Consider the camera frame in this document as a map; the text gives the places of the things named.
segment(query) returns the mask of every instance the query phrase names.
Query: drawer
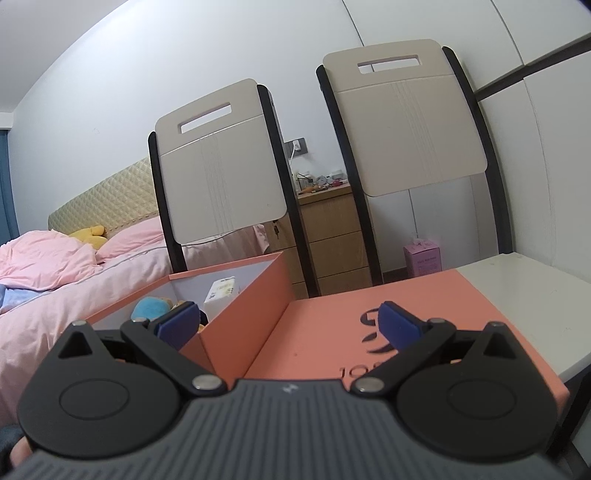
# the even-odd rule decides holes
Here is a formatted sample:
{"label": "drawer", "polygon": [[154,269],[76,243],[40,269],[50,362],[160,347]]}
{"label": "drawer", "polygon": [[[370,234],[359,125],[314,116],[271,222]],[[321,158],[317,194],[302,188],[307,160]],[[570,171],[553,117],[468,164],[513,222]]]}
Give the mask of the drawer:
{"label": "drawer", "polygon": [[309,242],[361,230],[353,194],[302,205],[301,214]]}
{"label": "drawer", "polygon": [[304,274],[301,270],[300,257],[297,254],[297,249],[295,247],[286,248],[283,250],[283,254],[285,255],[285,263],[287,263],[291,282],[303,282]]}
{"label": "drawer", "polygon": [[291,288],[294,290],[296,300],[308,298],[308,289],[306,288],[305,282],[294,283]]}
{"label": "drawer", "polygon": [[310,244],[318,278],[368,266],[361,232],[327,238]]}
{"label": "drawer", "polygon": [[284,248],[294,247],[296,240],[294,239],[293,231],[291,230],[290,216],[285,215],[277,220],[277,228],[279,233],[275,233],[273,222],[265,223],[265,232],[269,240],[269,246],[272,252],[283,250]]}
{"label": "drawer", "polygon": [[361,288],[369,288],[372,286],[369,267],[320,278],[318,284],[322,295],[332,295],[344,291],[360,290]]}

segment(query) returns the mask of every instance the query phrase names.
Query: pink bedsheet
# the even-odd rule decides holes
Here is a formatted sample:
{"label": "pink bedsheet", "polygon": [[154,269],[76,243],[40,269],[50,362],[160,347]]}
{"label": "pink bedsheet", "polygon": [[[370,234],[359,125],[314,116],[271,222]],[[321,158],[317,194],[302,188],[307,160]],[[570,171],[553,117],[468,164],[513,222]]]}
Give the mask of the pink bedsheet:
{"label": "pink bedsheet", "polygon": [[95,254],[91,245],[55,230],[27,232],[0,247],[0,283],[53,290],[98,272]]}
{"label": "pink bedsheet", "polygon": [[[184,250],[187,266],[195,269],[261,255],[267,247],[264,228],[258,225]],[[23,389],[71,322],[87,318],[170,273],[168,253],[160,242],[112,259],[85,280],[44,293],[0,315],[0,428],[16,422]]]}

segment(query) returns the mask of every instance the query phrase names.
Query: power outlet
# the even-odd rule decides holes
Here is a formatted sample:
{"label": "power outlet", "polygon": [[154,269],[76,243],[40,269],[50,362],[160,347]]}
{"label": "power outlet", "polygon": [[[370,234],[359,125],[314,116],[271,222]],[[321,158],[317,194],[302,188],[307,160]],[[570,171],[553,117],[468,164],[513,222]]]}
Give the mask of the power outlet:
{"label": "power outlet", "polygon": [[291,158],[291,152],[294,149],[294,141],[295,140],[300,142],[300,149],[295,151],[294,158],[299,157],[300,155],[303,155],[304,153],[308,153],[308,147],[306,146],[306,139],[305,138],[296,138],[294,140],[289,140],[289,142],[285,142],[285,154],[287,155],[288,159]]}

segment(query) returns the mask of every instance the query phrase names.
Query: stuffed toy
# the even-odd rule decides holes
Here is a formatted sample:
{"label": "stuffed toy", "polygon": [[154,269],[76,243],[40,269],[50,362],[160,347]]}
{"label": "stuffed toy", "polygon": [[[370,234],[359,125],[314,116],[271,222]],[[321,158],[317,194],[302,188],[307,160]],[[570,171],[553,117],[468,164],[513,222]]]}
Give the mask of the stuffed toy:
{"label": "stuffed toy", "polygon": [[155,320],[173,308],[173,301],[159,297],[144,297],[135,306],[131,319],[146,318]]}
{"label": "stuffed toy", "polygon": [[102,225],[97,225],[90,228],[83,228],[82,230],[78,230],[77,232],[71,233],[69,236],[77,238],[78,240],[86,244],[91,244],[95,250],[98,250],[105,243],[107,243],[107,239],[104,236],[102,236],[104,234],[105,227],[103,227]]}

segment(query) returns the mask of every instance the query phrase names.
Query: folding chair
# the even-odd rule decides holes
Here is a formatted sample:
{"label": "folding chair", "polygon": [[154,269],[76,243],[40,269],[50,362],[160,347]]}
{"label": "folding chair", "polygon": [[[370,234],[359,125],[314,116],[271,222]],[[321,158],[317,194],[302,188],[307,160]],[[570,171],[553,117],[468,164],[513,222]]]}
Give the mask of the folding chair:
{"label": "folding chair", "polygon": [[[379,64],[409,59],[415,65],[379,69]],[[369,67],[369,73],[360,67]],[[374,285],[383,279],[366,196],[484,171],[499,253],[513,251],[492,141],[450,48],[412,40],[343,50],[324,57],[316,75],[349,176]]]}
{"label": "folding chair", "polygon": [[[194,128],[220,109],[231,110]],[[175,273],[182,245],[290,216],[308,295],[319,295],[271,94],[242,80],[162,117],[148,139],[164,239]]]}

